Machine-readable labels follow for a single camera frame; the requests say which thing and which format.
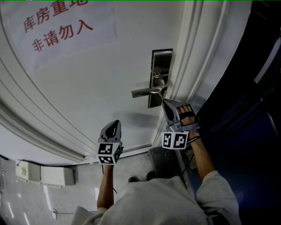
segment white door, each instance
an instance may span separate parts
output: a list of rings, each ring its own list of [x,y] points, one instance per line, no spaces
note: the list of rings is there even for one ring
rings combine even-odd
[[[28,4],[2,5],[4,27],[19,60],[4,55],[18,85],[7,88],[18,89],[14,95],[20,105],[8,98],[5,103],[42,134],[85,156],[95,154],[101,129],[113,120],[121,121],[124,151],[151,146],[161,107],[148,109],[148,96],[133,99],[131,91],[149,87],[153,50],[176,49],[184,4],[116,1],[116,41],[66,55],[36,72],[28,72],[24,63],[20,68],[23,58],[7,22]],[[39,10],[46,3],[34,5]],[[18,21],[20,26],[25,20]]]

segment concrete floor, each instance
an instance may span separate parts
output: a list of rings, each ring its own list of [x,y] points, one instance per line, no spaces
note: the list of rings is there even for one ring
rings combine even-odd
[[[47,194],[44,185],[18,180],[14,161],[1,159],[0,165],[0,215],[7,225],[69,225],[77,206],[89,211],[97,209],[102,179],[101,165],[98,163],[74,166],[76,184],[60,189],[47,187]],[[132,176],[145,180],[151,170],[146,153],[120,159],[114,168],[114,188],[117,192],[122,191]],[[54,219],[49,208],[67,214],[58,214]]]

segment lock plate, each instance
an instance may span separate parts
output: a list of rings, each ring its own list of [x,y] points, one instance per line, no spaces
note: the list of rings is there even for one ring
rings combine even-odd
[[[172,61],[172,53],[173,53],[172,49],[152,51],[151,75],[150,75],[149,87],[158,87],[167,84],[169,78],[169,69]],[[162,96],[164,96],[165,90],[161,91]],[[162,104],[162,99],[158,94],[149,95],[149,99],[148,99],[149,108],[160,106],[161,104]]]

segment shirt sleeve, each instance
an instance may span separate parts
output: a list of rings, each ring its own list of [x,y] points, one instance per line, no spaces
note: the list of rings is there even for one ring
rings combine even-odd
[[[241,224],[238,211],[238,202],[230,185],[218,171],[207,174],[197,191],[197,202],[210,218],[214,215],[223,216],[228,224]]]
[[[96,212],[92,213],[78,206],[74,212],[71,225],[96,225],[100,222],[106,210],[106,208],[99,208]]]

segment door lock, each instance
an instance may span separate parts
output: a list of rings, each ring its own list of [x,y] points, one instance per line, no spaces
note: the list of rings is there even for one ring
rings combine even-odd
[[[172,49],[152,51],[150,87],[132,91],[133,98],[149,95],[149,108],[162,104],[164,93],[167,90],[172,53]]]

